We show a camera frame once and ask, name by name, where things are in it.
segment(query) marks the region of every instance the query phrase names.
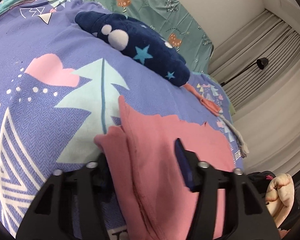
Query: star plush pillow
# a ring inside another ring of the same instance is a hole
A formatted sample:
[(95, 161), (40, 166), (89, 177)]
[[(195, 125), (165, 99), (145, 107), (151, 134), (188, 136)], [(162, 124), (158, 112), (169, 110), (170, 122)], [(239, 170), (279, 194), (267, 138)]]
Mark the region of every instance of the star plush pillow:
[(75, 22), (86, 32), (181, 87), (190, 77), (184, 58), (156, 31), (125, 15), (80, 12)]

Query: metal screw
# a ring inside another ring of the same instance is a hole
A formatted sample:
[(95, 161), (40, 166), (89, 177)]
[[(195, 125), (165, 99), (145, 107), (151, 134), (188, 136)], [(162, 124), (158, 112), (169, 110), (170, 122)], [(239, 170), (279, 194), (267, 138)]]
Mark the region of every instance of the metal screw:
[(59, 169), (53, 171), (53, 175), (54, 175), (54, 176), (60, 176), (62, 173), (63, 173), (63, 171), (62, 171), (62, 170), (59, 170)]
[(86, 167), (89, 169), (93, 169), (97, 166), (98, 166), (98, 163), (96, 163), (96, 162), (90, 162), (90, 163), (87, 163), (87, 165), (86, 165)]
[(210, 167), (210, 164), (207, 163), (207, 162), (199, 162), (199, 163), (198, 163), (198, 166), (199, 166), (200, 168), (207, 169), (207, 168)]
[(236, 175), (242, 175), (242, 174), (243, 174), (243, 171), (242, 171), (241, 169), (239, 169), (239, 168), (235, 168), (235, 169), (233, 170), (233, 172), (234, 172), (234, 174), (236, 174)]

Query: pink cloud print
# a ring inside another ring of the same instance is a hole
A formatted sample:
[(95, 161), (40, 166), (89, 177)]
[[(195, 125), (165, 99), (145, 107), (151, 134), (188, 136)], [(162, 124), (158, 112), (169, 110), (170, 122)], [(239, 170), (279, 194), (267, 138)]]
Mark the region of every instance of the pink cloud print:
[(51, 86), (76, 87), (79, 76), (71, 74), (72, 68), (63, 68), (62, 62), (55, 54), (45, 54), (34, 58), (25, 73)]

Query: orange heart print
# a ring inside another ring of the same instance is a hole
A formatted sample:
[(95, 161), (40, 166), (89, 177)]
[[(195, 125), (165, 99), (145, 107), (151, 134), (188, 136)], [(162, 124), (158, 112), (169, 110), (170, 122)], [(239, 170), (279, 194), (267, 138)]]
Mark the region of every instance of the orange heart print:
[(177, 36), (174, 33), (172, 33), (168, 38), (168, 42), (173, 47), (179, 47), (181, 45), (182, 40), (178, 39)]
[(117, 0), (118, 6), (127, 7), (130, 5), (130, 0)]

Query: pink towel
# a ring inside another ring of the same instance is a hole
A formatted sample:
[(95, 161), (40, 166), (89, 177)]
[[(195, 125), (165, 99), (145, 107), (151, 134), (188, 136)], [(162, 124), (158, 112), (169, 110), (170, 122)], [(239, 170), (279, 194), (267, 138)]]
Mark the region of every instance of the pink towel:
[[(177, 115), (140, 114), (123, 96), (119, 108), (122, 125), (96, 136), (95, 143), (106, 154), (129, 238), (185, 240), (198, 194), (185, 187), (174, 141), (181, 138), (186, 150), (224, 171), (235, 168), (229, 143), (207, 123), (188, 123)], [(222, 235), (224, 198), (219, 190), (215, 238)]]

